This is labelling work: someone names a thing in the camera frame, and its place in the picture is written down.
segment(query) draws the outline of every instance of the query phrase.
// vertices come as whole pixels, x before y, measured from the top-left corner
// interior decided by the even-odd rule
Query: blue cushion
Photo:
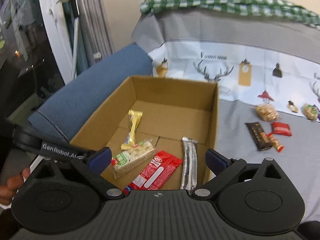
[[[69,141],[124,79],[151,74],[152,60],[136,44],[128,45],[61,88],[28,120],[39,131]]]
[[[89,169],[96,175],[100,175],[109,166],[112,159],[110,148],[105,147],[104,151],[88,163]]]

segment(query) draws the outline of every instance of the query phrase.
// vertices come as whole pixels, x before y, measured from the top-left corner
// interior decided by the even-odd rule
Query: cable
[[[71,81],[76,78],[76,65],[78,55],[78,32],[79,32],[79,17],[75,18],[75,30],[73,38],[73,62],[72,62],[72,76]]]

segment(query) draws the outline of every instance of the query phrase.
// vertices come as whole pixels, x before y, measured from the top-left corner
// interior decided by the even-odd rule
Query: silver snack bar wrapper
[[[182,138],[184,157],[180,189],[186,189],[189,193],[197,186],[198,181],[198,159],[196,140],[188,137]]]

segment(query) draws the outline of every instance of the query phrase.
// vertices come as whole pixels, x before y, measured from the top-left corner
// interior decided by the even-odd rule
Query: green label
[[[310,108],[312,114],[318,114],[318,110],[314,106],[307,105],[307,108]]]
[[[119,153],[116,158],[117,166],[125,165],[130,160],[130,154],[127,151]]]

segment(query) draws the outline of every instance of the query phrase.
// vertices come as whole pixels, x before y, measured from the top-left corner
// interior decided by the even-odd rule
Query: red candy packet
[[[286,123],[273,122],[272,127],[273,127],[274,134],[282,134],[282,135],[286,135],[286,136],[292,136],[290,126]]]
[[[167,152],[158,152],[123,192],[127,195],[133,189],[158,190],[182,162],[183,160]]]

